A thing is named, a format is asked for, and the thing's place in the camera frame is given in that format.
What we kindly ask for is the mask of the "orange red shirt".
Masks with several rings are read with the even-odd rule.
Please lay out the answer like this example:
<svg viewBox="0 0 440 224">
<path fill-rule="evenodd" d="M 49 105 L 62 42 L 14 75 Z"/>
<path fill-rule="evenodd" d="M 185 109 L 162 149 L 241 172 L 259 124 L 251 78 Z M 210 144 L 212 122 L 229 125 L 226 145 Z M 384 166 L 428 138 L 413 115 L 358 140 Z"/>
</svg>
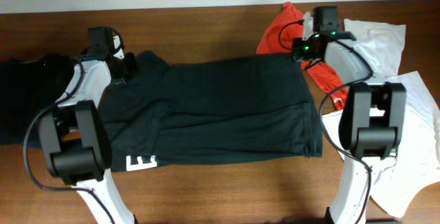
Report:
<svg viewBox="0 0 440 224">
<path fill-rule="evenodd" d="M 296 8 L 292 2 L 283 4 L 283 11 L 270 23 L 265 30 L 263 37 L 258 44 L 256 54 L 279 54 L 287 53 L 292 48 L 293 40 L 303 36 L 303 25 L 287 24 L 302 20 L 304 14 Z M 342 85 L 340 77 L 336 71 L 326 63 L 318 63 L 313 67 L 308 67 L 307 62 L 301 63 L 314 83 L 325 93 L 329 93 L 336 87 Z"/>
</svg>

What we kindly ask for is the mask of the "black folded clothes pile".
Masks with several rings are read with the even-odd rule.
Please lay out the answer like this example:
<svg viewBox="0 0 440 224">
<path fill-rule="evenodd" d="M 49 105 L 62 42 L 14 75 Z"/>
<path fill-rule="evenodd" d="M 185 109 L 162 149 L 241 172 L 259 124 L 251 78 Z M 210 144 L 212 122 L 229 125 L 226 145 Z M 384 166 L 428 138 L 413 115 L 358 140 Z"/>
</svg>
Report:
<svg viewBox="0 0 440 224">
<path fill-rule="evenodd" d="M 74 75 L 68 56 L 1 62 L 1 144 L 21 144 L 28 125 L 65 92 Z"/>
</svg>

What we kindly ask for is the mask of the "white shirt green logo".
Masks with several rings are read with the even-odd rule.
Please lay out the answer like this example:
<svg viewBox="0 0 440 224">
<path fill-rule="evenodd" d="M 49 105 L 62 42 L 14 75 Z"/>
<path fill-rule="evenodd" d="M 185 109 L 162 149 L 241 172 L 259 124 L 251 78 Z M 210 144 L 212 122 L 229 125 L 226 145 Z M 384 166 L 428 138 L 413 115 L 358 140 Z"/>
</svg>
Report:
<svg viewBox="0 0 440 224">
<path fill-rule="evenodd" d="M 404 25 L 345 19 L 344 28 L 356 37 L 356 49 L 374 72 L 406 89 L 397 157 L 379 171 L 369 197 L 391 216 L 401 218 L 419 191 L 439 181 L 439 107 L 416 71 L 398 72 L 405 45 Z M 342 111 L 320 117 L 321 123 L 329 125 L 332 139 L 338 138 L 336 121 Z"/>
</svg>

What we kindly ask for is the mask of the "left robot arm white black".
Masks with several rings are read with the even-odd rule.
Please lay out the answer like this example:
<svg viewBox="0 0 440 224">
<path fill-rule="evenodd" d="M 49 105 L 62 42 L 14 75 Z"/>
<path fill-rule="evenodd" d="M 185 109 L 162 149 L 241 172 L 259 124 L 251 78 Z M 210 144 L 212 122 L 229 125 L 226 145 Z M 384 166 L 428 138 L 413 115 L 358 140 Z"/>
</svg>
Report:
<svg viewBox="0 0 440 224">
<path fill-rule="evenodd" d="M 98 223 L 137 223 L 124 204 L 111 174 L 112 152 L 97 111 L 114 76 L 127 72 L 124 43 L 111 27 L 88 30 L 89 47 L 75 57 L 74 75 L 62 96 L 39 111 L 23 139 L 23 160 L 31 182 L 52 192 L 77 192 Z M 33 175 L 28 140 L 38 131 L 45 163 L 63 186 L 45 186 Z"/>
</svg>

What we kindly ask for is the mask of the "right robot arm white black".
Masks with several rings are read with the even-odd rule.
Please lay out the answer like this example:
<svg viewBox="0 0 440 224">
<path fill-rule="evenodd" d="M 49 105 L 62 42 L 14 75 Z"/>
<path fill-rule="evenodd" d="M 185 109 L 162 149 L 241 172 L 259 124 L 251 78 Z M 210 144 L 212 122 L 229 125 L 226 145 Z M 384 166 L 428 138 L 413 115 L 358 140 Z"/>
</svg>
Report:
<svg viewBox="0 0 440 224">
<path fill-rule="evenodd" d="M 301 41 L 294 41 L 292 57 L 313 65 L 326 63 L 337 73 L 348 91 L 340 119 L 338 138 L 332 139 L 329 125 L 321 128 L 327 141 L 343 155 L 344 166 L 338 192 L 326 209 L 325 223 L 365 223 L 366 207 L 379 171 L 392 164 L 402 139 L 406 89 L 387 82 L 374 72 L 365 56 L 356 49 L 357 39 L 344 32 L 337 7 L 318 6 L 301 20 Z"/>
</svg>

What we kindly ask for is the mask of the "dark green polo shirt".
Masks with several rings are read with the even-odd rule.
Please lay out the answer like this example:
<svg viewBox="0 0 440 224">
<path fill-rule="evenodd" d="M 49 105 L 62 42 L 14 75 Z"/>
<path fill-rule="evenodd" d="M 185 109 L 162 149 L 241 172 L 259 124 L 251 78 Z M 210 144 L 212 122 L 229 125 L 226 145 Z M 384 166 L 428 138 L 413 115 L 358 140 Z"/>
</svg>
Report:
<svg viewBox="0 0 440 224">
<path fill-rule="evenodd" d="M 111 169 L 240 164 L 320 157 L 322 132 L 300 64 L 286 54 L 169 65 L 153 52 L 139 73 L 107 87 L 99 115 Z"/>
</svg>

